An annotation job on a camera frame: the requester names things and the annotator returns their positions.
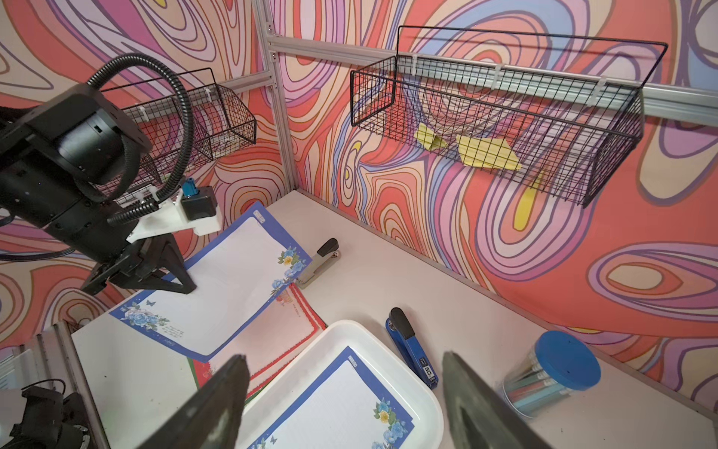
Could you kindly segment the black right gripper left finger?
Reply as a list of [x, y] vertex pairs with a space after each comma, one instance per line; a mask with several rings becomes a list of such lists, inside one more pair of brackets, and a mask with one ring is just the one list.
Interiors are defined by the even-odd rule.
[[234, 355], [142, 448], [233, 448], [250, 382], [244, 355]]

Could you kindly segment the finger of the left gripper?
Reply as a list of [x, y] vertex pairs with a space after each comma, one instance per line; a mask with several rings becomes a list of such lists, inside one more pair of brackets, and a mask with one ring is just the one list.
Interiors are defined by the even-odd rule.
[[172, 243], [172, 248], [166, 248], [165, 255], [168, 261], [166, 261], [165, 267], [162, 268], [162, 271], [166, 273], [164, 279], [172, 282], [171, 286], [173, 287], [173, 289], [168, 292], [180, 293], [184, 295], [194, 292], [194, 290], [196, 290], [196, 283], [192, 280], [185, 267], [184, 258], [175, 238]]

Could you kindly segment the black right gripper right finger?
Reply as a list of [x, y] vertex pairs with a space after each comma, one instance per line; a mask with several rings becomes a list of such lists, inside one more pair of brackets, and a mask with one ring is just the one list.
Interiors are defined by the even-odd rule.
[[547, 448], [457, 353], [442, 356], [443, 394], [456, 448]]

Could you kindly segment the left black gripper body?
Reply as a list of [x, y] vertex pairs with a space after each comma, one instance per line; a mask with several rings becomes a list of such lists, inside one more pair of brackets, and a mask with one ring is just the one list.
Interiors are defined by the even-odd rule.
[[171, 235], [142, 239], [131, 243], [110, 262], [97, 263], [80, 288], [84, 293], [96, 295], [108, 284], [130, 290], [173, 289], [172, 282], [164, 279], [166, 248], [171, 249]]

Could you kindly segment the blue bordered stationery sheet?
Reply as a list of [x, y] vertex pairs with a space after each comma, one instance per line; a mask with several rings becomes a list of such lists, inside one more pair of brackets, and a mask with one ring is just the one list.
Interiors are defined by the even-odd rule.
[[185, 264], [189, 294], [144, 290], [111, 312], [134, 331], [205, 363], [246, 329], [312, 258], [255, 203]]

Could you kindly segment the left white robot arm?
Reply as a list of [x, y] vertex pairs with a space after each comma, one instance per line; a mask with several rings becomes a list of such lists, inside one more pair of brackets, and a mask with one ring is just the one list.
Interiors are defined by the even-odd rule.
[[1, 110], [1, 205], [45, 229], [71, 251], [95, 260], [82, 286], [95, 295], [107, 284], [189, 294], [196, 290], [170, 231], [129, 241], [143, 217], [158, 213], [181, 190], [194, 151], [192, 97], [169, 80], [182, 141], [164, 185], [123, 208], [151, 141], [102, 93], [100, 80], [76, 85], [28, 110]]

